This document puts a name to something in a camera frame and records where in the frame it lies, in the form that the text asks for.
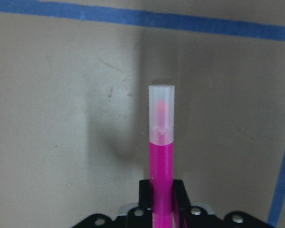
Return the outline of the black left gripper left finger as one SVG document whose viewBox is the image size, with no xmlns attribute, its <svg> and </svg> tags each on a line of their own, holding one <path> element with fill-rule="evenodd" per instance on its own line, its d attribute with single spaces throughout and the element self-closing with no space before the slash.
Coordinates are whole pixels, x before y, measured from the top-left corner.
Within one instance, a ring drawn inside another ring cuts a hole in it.
<svg viewBox="0 0 285 228">
<path fill-rule="evenodd" d="M 150 180 L 139 181 L 139 207 L 152 211 L 153 193 Z"/>
</svg>

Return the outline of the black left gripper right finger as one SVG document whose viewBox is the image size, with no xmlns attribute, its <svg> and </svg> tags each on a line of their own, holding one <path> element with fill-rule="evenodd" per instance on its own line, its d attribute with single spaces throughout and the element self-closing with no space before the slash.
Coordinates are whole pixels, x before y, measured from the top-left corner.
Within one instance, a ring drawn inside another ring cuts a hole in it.
<svg viewBox="0 0 285 228">
<path fill-rule="evenodd" d="M 173 211 L 185 211 L 190 207 L 190 200 L 182 180 L 173 180 L 172 202 Z"/>
</svg>

